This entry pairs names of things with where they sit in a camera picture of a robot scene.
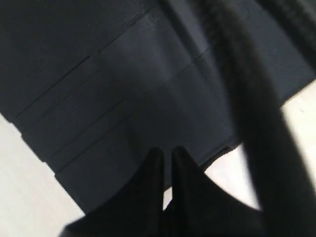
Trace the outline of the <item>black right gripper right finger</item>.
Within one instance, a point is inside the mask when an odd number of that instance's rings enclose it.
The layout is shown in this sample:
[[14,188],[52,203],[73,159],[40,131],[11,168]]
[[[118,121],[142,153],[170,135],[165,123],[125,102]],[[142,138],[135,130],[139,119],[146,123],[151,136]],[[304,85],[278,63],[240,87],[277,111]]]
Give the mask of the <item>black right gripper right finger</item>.
[[184,147],[172,151],[172,200],[163,211],[165,237],[266,237],[260,211],[215,184]]

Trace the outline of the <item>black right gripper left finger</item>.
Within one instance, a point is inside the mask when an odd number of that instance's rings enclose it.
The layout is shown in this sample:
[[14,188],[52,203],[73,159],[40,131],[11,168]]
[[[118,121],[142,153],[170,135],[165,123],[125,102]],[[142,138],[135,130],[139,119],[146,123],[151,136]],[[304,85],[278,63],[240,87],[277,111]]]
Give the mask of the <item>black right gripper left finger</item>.
[[62,237],[162,236],[164,156],[149,150],[132,178],[110,200],[68,224]]

